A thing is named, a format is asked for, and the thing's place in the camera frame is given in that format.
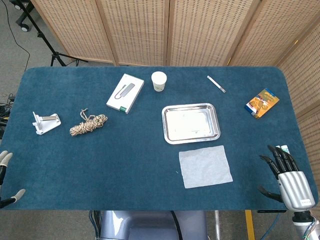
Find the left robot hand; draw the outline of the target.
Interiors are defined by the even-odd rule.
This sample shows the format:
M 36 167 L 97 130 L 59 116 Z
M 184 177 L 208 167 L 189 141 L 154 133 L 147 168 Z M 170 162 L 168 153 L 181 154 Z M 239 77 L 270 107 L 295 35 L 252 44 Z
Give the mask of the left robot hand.
M 8 152 L 7 150 L 4 150 L 0 153 L 0 188 L 2 189 L 2 185 L 4 183 L 7 167 L 9 164 L 9 161 L 11 160 L 13 156 L 12 152 Z M 5 208 L 8 205 L 11 205 L 13 203 L 16 203 L 18 200 L 22 198 L 22 196 L 25 194 L 26 190 L 20 189 L 15 195 L 7 198 L 7 199 L 0 199 L 0 208 Z

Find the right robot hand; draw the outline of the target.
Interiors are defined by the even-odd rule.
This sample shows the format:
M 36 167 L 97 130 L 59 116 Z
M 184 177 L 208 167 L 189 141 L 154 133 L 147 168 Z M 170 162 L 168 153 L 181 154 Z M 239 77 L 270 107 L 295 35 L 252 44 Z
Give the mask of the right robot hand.
M 285 207 L 292 212 L 304 212 L 316 206 L 311 187 L 303 171 L 292 155 L 280 147 L 268 145 L 274 159 L 260 155 L 271 169 L 277 180 L 280 193 L 267 191 L 263 186 L 258 190 L 265 197 L 284 203 Z

